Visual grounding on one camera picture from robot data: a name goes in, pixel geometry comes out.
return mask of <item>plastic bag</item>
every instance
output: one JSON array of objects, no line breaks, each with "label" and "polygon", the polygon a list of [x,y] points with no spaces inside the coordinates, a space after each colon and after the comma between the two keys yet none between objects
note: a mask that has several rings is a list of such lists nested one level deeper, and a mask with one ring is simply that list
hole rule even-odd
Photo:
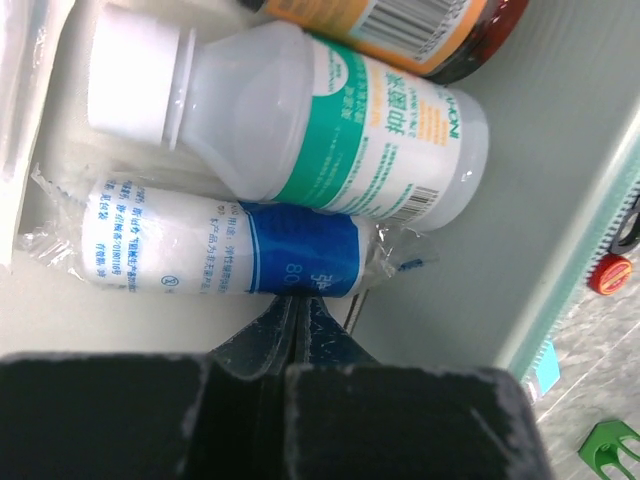
[{"label": "plastic bag", "polygon": [[53,68],[73,0],[0,0],[0,265],[13,242]]},{"label": "plastic bag", "polygon": [[37,170],[33,178],[58,216],[21,247],[47,266],[130,292],[344,297],[435,259],[424,235],[364,218],[220,201],[131,173],[83,179],[72,190]]}]

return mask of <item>red cap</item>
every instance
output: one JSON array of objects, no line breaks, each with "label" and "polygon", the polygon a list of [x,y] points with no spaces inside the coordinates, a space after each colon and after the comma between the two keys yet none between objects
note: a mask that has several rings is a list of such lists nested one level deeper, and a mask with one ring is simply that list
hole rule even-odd
[{"label": "red cap", "polygon": [[633,264],[620,255],[605,255],[589,279],[589,286],[600,295],[612,295],[625,286]]}]

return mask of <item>green plastic object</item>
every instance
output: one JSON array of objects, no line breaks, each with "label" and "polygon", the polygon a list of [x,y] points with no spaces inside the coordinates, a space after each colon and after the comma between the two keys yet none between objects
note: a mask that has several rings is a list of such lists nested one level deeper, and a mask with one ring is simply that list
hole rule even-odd
[{"label": "green plastic object", "polygon": [[620,470],[629,480],[636,480],[636,477],[620,463],[618,457],[618,451],[622,450],[629,457],[640,462],[640,456],[622,443],[629,439],[640,441],[640,435],[626,423],[621,420],[602,422],[593,428],[587,440],[580,447],[578,455],[600,478],[611,480],[611,477],[607,476],[602,469],[612,466]]}]

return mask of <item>bottle cap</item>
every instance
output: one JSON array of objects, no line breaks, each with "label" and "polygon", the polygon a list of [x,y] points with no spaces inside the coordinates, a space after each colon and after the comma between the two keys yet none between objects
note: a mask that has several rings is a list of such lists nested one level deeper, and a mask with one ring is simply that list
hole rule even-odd
[{"label": "bottle cap", "polygon": [[159,145],[173,82],[180,29],[107,4],[89,67],[89,124]]},{"label": "bottle cap", "polygon": [[600,295],[612,295],[625,286],[633,271],[632,263],[620,255],[605,255],[589,279],[589,286]]}]

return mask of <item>bottle neck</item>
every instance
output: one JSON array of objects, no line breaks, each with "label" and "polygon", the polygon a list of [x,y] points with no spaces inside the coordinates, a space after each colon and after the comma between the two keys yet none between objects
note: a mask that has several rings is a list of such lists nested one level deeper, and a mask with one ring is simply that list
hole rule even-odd
[{"label": "bottle neck", "polygon": [[169,105],[167,107],[167,118],[164,124],[163,137],[169,142],[169,148],[172,150],[176,148],[178,136],[180,135],[195,47],[196,31],[192,28],[187,35],[181,35],[180,43],[178,44],[171,94],[169,95]]}]

